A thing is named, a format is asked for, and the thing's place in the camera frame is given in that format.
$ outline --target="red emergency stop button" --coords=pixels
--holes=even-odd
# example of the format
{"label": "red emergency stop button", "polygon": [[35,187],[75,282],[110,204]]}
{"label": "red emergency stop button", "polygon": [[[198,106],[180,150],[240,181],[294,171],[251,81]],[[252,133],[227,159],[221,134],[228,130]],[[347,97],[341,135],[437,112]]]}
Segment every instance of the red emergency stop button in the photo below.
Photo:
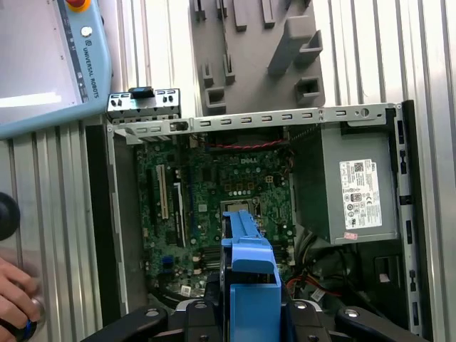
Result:
{"label": "red emergency stop button", "polygon": [[84,12],[90,6],[90,0],[66,0],[66,3],[74,12]]}

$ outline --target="blue plastic bracket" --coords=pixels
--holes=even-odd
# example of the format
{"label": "blue plastic bracket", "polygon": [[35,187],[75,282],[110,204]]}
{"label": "blue plastic bracket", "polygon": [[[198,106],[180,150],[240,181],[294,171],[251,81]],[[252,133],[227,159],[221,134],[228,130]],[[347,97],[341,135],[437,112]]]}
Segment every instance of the blue plastic bracket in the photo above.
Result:
{"label": "blue plastic bracket", "polygon": [[268,240],[246,210],[224,212],[232,238],[222,246],[232,249],[232,272],[269,274],[272,284],[231,284],[230,341],[277,342],[280,338],[281,280]]}

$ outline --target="human hand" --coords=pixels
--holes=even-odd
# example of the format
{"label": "human hand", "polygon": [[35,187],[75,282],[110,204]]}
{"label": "human hand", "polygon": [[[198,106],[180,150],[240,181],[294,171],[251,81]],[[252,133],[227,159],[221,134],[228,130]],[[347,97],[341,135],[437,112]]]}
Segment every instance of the human hand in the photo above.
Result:
{"label": "human hand", "polygon": [[[21,329],[27,321],[40,318],[39,309],[31,301],[38,284],[34,278],[0,258],[0,318]],[[0,342],[16,339],[0,326]]]}

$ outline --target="motherboard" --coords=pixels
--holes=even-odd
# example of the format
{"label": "motherboard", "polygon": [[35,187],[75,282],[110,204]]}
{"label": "motherboard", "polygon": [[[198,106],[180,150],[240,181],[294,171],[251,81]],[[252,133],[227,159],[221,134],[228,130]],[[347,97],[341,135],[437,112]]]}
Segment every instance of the motherboard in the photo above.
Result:
{"label": "motherboard", "polygon": [[221,257],[222,213],[248,210],[281,275],[294,266],[289,145],[231,149],[194,137],[137,147],[144,268],[152,286],[198,297]]}

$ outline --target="pci slot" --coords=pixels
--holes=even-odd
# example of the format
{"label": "pci slot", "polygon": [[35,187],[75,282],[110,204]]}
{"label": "pci slot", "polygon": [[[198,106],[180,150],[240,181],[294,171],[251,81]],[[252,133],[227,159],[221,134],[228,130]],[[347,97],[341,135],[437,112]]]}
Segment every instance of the pci slot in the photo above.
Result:
{"label": "pci slot", "polygon": [[177,245],[186,247],[184,225],[184,201],[182,200],[182,185],[174,183],[172,188],[172,206],[174,208],[174,222],[176,229]]}
{"label": "pci slot", "polygon": [[168,214],[168,199],[166,194],[166,176],[165,166],[157,165],[158,184],[160,186],[160,206],[162,208],[162,219],[169,219]]}

